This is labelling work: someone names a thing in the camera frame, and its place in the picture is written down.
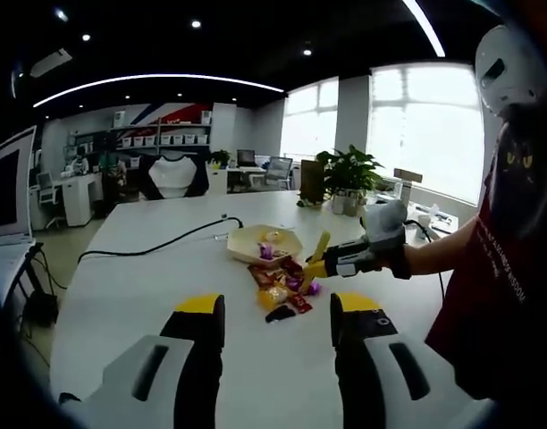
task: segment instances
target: person's arm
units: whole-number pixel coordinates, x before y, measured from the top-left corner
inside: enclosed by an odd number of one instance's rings
[[[441,273],[456,267],[472,231],[476,225],[476,216],[462,228],[440,240],[433,241],[421,248],[405,246],[405,256],[412,275]]]

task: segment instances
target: computer monitor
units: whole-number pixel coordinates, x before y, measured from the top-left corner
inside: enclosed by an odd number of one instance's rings
[[[31,240],[28,180],[34,136],[31,127],[0,145],[0,238],[5,243]]]
[[[250,149],[238,149],[238,167],[255,167],[256,151]]]

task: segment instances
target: ceiling light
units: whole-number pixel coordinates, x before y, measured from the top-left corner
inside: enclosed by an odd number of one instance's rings
[[[59,9],[58,7],[55,8],[55,16],[57,18],[59,18],[61,21],[63,22],[67,22],[69,20],[69,18],[67,17],[67,15],[65,15],[65,12],[63,12],[61,9]]]
[[[80,85],[78,87],[69,88],[69,89],[66,89],[65,91],[61,91],[61,92],[58,92],[57,94],[54,94],[50,97],[44,98],[41,101],[37,101],[37,103],[34,104],[33,107],[39,107],[41,105],[44,105],[45,103],[48,103],[51,100],[55,100],[56,98],[65,96],[67,94],[71,94],[72,92],[79,91],[81,89],[95,87],[97,85],[104,85],[106,83],[120,82],[121,80],[152,79],[152,78],[165,78],[165,79],[167,79],[167,78],[190,78],[190,79],[219,80],[221,82],[239,83],[240,85],[248,85],[250,87],[268,89],[270,91],[275,91],[275,92],[283,92],[283,89],[279,89],[279,88],[275,88],[275,87],[269,87],[267,85],[262,85],[261,83],[249,82],[247,80],[221,78],[219,76],[206,76],[205,74],[162,74],[162,73],[157,73],[157,74],[136,74],[136,75],[132,75],[132,76],[121,76],[120,78],[97,80],[96,82],[90,82],[90,83],[86,83],[84,85]]]
[[[423,29],[426,36],[428,37],[429,42],[433,46],[436,56],[444,57],[444,49],[442,49],[441,41],[436,36],[436,33],[433,30],[433,26],[426,18],[425,13],[420,8],[417,3],[417,0],[402,0],[405,6],[410,10],[410,12],[415,16],[415,19],[418,21],[420,28]]]

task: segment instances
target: office floor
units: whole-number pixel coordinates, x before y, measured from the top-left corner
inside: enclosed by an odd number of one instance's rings
[[[37,241],[44,243],[43,250],[47,256],[49,271],[59,283],[67,287],[69,286],[77,267],[77,258],[87,249],[88,244],[104,221],[104,219],[93,219],[86,226],[80,228],[62,228],[61,230],[36,231],[34,233]],[[37,262],[33,263],[33,266],[41,281],[41,285],[46,291],[49,291],[49,281],[46,271]],[[54,291],[58,297],[59,311],[61,311],[61,301],[65,290],[54,286]],[[51,347],[53,345],[54,327],[42,328],[39,326],[24,325],[23,329],[27,334],[30,333],[30,341],[41,352],[46,362],[49,362]],[[22,341],[21,343],[33,374],[44,387],[47,387],[49,384],[49,368],[31,345],[26,341]]]

